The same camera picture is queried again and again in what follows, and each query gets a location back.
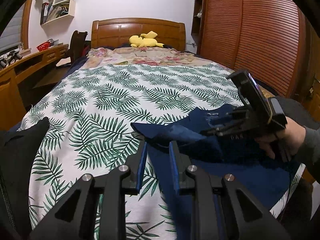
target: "red basket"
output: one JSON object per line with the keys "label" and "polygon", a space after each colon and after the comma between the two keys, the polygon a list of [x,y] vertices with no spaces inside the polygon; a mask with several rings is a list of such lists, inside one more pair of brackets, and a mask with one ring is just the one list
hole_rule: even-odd
{"label": "red basket", "polygon": [[46,42],[40,44],[40,45],[37,47],[37,49],[38,49],[39,51],[43,51],[43,50],[48,49],[48,48],[49,48],[49,45],[50,45],[50,41],[46,41]]}

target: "human hand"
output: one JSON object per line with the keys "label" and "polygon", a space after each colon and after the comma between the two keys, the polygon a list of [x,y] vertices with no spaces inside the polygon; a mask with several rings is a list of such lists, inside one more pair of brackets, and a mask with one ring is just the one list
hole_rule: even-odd
{"label": "human hand", "polygon": [[291,118],[286,118],[288,122],[286,124],[286,129],[276,132],[276,135],[268,134],[259,138],[255,138],[255,141],[259,143],[260,149],[265,150],[267,156],[269,156],[271,159],[274,159],[276,156],[270,146],[271,142],[281,139],[286,144],[288,154],[293,156],[298,152],[306,136],[306,129],[304,127],[298,125]]}

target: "wooden wardrobe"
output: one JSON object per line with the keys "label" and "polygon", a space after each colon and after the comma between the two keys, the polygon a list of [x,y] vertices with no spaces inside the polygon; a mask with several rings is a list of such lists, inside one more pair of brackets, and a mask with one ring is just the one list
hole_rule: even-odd
{"label": "wooden wardrobe", "polygon": [[198,53],[248,69],[281,96],[295,93],[305,43],[305,18],[292,0],[203,0]]}

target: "white blanket with green leaves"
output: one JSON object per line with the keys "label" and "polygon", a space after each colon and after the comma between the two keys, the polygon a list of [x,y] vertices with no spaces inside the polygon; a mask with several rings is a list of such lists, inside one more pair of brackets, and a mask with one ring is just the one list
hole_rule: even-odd
{"label": "white blanket with green leaves", "polygon": [[[131,122],[168,124],[195,107],[240,105],[229,74],[218,64],[200,67],[105,65],[62,80],[23,118],[21,129],[47,116],[50,128],[36,155],[29,188],[32,226],[84,173],[99,176],[136,152]],[[293,185],[299,181],[298,170]],[[271,212],[278,216],[286,196]],[[101,202],[95,238],[99,237]],[[175,227],[150,160],[138,196],[126,197],[127,239],[176,239]]]}

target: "window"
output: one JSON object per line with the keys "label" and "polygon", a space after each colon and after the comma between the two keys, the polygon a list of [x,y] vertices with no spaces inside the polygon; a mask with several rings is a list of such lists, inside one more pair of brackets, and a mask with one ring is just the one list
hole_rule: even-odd
{"label": "window", "polygon": [[23,4],[13,16],[0,37],[0,55],[18,48],[21,44],[21,25],[23,15]]}

